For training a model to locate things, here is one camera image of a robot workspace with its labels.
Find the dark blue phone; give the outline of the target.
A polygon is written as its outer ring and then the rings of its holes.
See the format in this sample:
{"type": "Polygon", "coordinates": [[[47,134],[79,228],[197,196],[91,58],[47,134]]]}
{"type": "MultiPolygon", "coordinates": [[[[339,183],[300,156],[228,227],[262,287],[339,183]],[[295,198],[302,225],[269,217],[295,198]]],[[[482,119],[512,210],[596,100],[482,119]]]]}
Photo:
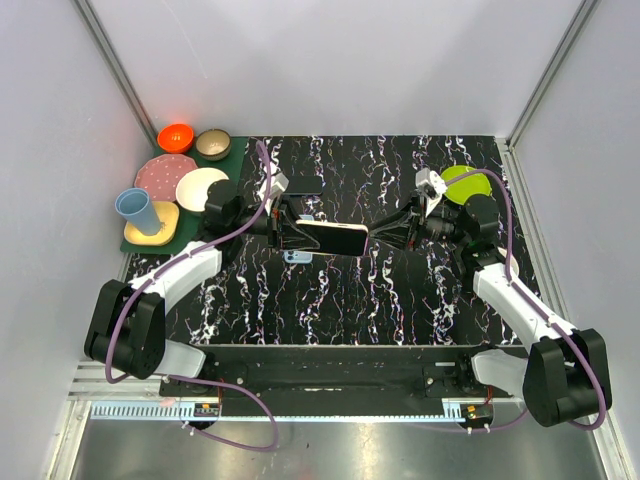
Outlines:
{"type": "Polygon", "coordinates": [[[323,179],[321,176],[291,176],[285,190],[289,196],[320,196],[323,193],[323,179]]]}

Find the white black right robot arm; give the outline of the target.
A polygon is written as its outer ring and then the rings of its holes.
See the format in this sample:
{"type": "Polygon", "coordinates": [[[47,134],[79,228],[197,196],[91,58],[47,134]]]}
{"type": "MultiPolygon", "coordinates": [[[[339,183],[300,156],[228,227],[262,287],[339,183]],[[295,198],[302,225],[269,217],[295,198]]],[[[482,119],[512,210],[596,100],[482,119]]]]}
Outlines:
{"type": "Polygon", "coordinates": [[[510,255],[498,247],[499,209],[475,194],[457,209],[428,209],[425,198],[410,197],[398,212],[376,222],[371,238],[399,250],[422,241],[446,242],[452,269],[462,285],[483,300],[516,334],[524,358],[485,348],[454,371],[466,396],[488,386],[523,400],[544,427],[561,423],[593,431],[612,405],[606,344],[593,329],[579,330],[555,314],[518,278],[510,255]]]}

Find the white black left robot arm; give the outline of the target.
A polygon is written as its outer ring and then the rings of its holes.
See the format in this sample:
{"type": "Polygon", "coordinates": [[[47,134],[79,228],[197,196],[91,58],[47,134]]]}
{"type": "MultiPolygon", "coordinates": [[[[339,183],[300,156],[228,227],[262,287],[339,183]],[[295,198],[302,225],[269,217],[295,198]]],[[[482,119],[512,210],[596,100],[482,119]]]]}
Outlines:
{"type": "Polygon", "coordinates": [[[166,314],[196,286],[218,275],[233,262],[243,234],[267,235],[277,208],[292,197],[312,196],[282,174],[263,183],[256,206],[248,206],[223,180],[208,188],[205,210],[192,239],[174,257],[130,282],[110,280],[97,299],[84,352],[105,367],[108,383],[128,377],[181,376],[181,384],[196,396],[215,386],[216,372],[206,354],[166,337],[166,314]]]}

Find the lime green plate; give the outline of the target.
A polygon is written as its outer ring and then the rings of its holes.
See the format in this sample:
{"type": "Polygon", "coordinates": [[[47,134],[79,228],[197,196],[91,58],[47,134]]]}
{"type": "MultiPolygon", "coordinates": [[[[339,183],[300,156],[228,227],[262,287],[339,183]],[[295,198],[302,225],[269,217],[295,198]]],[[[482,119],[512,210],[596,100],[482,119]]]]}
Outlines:
{"type": "MultiPolygon", "coordinates": [[[[440,176],[445,182],[448,182],[473,170],[474,167],[455,165],[443,170],[440,176]]],[[[444,196],[447,200],[457,205],[463,205],[472,195],[475,194],[482,194],[485,196],[490,196],[492,194],[492,187],[486,175],[474,174],[466,177],[465,179],[459,180],[447,187],[447,191],[444,196]]]]}

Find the green mat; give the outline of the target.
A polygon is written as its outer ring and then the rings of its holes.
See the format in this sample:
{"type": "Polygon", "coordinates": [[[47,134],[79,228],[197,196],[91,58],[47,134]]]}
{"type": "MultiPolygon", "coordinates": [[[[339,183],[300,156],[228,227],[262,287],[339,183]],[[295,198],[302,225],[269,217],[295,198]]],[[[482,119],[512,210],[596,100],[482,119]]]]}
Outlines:
{"type": "MultiPolygon", "coordinates": [[[[246,144],[246,137],[232,137],[230,153],[222,160],[211,161],[206,159],[197,151],[195,146],[192,146],[190,150],[185,152],[185,155],[192,158],[199,168],[217,168],[223,171],[234,184],[238,184],[243,166],[246,144]]],[[[187,213],[185,209],[180,208],[176,234],[169,243],[164,246],[138,246],[131,244],[127,240],[122,240],[120,251],[123,253],[147,255],[177,254],[189,241],[192,240],[196,234],[198,223],[199,217],[197,215],[187,213]]]]}

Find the white bowl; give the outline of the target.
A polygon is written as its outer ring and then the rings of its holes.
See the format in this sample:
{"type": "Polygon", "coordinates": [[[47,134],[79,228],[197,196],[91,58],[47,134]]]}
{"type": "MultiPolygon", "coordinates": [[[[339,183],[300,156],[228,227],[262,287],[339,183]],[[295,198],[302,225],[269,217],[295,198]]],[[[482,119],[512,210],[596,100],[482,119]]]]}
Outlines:
{"type": "Polygon", "coordinates": [[[209,187],[229,177],[216,168],[198,168],[187,173],[176,186],[175,195],[178,204],[186,211],[201,214],[205,210],[209,187]]]}

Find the brown patterned bowl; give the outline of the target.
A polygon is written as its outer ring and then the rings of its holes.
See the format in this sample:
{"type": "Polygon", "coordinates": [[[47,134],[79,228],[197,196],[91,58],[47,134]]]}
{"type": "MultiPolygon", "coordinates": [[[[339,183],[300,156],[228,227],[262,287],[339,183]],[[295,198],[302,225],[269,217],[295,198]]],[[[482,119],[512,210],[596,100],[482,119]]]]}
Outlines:
{"type": "Polygon", "coordinates": [[[232,139],[225,130],[209,129],[197,137],[195,146],[203,158],[209,161],[220,161],[229,155],[232,139]]]}

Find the cream floral bowl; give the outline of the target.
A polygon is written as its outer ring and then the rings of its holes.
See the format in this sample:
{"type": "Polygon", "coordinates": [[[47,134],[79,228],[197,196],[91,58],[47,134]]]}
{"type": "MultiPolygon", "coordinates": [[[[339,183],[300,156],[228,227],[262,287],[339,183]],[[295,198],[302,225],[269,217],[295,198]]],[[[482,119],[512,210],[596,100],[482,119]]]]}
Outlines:
{"type": "Polygon", "coordinates": [[[518,264],[518,262],[517,262],[517,260],[516,260],[514,255],[512,255],[510,257],[509,265],[510,265],[510,269],[512,271],[512,274],[515,275],[515,276],[518,276],[519,273],[520,273],[520,268],[519,268],[519,264],[518,264]]]}

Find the yellow square plate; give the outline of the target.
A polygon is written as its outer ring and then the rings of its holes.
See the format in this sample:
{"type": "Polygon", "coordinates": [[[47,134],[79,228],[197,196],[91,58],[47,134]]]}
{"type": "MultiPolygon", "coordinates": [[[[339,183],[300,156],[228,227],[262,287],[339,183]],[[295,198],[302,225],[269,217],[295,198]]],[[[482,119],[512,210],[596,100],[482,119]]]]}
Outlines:
{"type": "Polygon", "coordinates": [[[124,227],[124,239],[133,245],[159,247],[168,244],[177,231],[180,210],[173,202],[153,201],[152,205],[161,224],[158,233],[147,236],[130,222],[124,227]]]}

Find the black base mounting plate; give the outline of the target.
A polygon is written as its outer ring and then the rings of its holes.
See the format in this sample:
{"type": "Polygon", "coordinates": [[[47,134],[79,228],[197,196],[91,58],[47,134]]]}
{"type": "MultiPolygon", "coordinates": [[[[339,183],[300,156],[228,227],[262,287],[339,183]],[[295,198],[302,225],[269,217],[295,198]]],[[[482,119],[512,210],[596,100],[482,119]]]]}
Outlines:
{"type": "Polygon", "coordinates": [[[474,347],[209,346],[200,378],[244,387],[281,420],[410,418],[505,392],[471,378],[474,347]]]}

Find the pink dotted plate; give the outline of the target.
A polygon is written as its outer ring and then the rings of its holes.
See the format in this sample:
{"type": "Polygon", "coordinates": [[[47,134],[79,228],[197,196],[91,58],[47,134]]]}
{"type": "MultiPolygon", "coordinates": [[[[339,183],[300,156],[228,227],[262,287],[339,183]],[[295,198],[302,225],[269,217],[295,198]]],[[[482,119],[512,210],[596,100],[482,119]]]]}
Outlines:
{"type": "Polygon", "coordinates": [[[191,157],[163,154],[143,165],[136,175],[134,186],[145,190],[152,201],[174,202],[179,181],[197,168],[191,157]]]}

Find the orange bowl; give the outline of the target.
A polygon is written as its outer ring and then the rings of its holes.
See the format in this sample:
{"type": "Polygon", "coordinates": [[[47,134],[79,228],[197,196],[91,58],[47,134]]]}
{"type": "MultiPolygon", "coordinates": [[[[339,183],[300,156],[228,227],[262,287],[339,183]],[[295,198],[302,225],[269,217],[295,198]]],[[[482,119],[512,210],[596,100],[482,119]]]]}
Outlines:
{"type": "Polygon", "coordinates": [[[195,139],[191,126],[183,123],[167,125],[158,132],[156,137],[158,146],[170,154],[182,154],[187,152],[195,139]]]}

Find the light blue cup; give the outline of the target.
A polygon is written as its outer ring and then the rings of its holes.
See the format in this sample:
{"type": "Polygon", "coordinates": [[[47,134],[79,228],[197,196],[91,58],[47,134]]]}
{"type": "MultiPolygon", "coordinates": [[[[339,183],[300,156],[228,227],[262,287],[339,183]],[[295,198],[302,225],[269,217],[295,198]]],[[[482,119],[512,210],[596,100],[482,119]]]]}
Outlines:
{"type": "Polygon", "coordinates": [[[142,234],[151,236],[161,230],[161,222],[151,197],[142,188],[129,188],[118,195],[115,210],[142,234]]]}

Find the aluminium front rail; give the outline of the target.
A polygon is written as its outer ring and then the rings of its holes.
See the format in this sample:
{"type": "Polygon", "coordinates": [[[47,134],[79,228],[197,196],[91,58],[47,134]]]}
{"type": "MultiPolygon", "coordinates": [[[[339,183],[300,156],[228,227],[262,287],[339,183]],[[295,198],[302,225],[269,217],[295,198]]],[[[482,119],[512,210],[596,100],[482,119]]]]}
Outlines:
{"type": "Polygon", "coordinates": [[[89,364],[79,366],[69,397],[90,401],[91,415],[107,420],[464,424],[492,422],[494,415],[491,401],[431,388],[425,395],[391,386],[247,387],[241,392],[237,385],[218,388],[160,377],[110,384],[89,364]]]}

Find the aluminium corner post left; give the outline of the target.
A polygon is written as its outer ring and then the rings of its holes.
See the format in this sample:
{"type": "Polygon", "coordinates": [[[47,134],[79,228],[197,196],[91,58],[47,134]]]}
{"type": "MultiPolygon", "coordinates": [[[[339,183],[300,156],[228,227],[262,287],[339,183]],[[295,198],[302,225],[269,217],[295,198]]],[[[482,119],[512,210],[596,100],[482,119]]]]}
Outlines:
{"type": "Polygon", "coordinates": [[[120,93],[126,101],[148,143],[153,148],[156,148],[157,129],[154,127],[147,109],[144,107],[140,96],[127,74],[119,55],[109,38],[107,30],[93,6],[93,3],[88,0],[71,0],[71,4],[88,31],[103,62],[117,84],[120,93]]]}

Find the aluminium corner post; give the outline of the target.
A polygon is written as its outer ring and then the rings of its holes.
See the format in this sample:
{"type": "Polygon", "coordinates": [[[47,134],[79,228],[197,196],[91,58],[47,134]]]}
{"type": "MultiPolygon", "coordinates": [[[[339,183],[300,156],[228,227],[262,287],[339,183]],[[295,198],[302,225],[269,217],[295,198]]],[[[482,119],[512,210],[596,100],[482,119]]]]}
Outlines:
{"type": "Polygon", "coordinates": [[[579,40],[583,30],[589,23],[592,15],[600,4],[599,0],[582,0],[573,14],[568,26],[562,34],[542,75],[537,81],[525,107],[519,115],[514,127],[505,138],[505,144],[509,151],[514,151],[517,143],[525,133],[528,125],[536,114],[546,93],[552,86],[556,76],[569,57],[575,44],[579,40]]]}
{"type": "Polygon", "coordinates": [[[107,30],[93,6],[93,3],[88,0],[71,0],[71,4],[88,31],[103,62],[117,84],[120,93],[126,101],[148,143],[153,148],[156,148],[157,129],[154,127],[147,109],[144,107],[140,96],[127,74],[119,55],[109,38],[107,30]]]}

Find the aluminium corner post right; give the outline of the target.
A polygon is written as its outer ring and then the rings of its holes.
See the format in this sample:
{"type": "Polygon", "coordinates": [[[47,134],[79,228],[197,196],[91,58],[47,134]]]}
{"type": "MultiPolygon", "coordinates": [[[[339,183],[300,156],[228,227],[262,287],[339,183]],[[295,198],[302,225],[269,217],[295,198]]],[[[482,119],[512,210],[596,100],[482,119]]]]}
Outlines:
{"type": "Polygon", "coordinates": [[[509,151],[514,151],[517,143],[525,133],[528,125],[536,114],[546,93],[552,86],[556,76],[569,57],[575,44],[579,40],[583,30],[589,23],[592,15],[600,4],[599,0],[582,0],[573,14],[568,26],[562,34],[542,75],[537,81],[525,107],[519,115],[514,127],[505,138],[505,144],[509,151]]]}

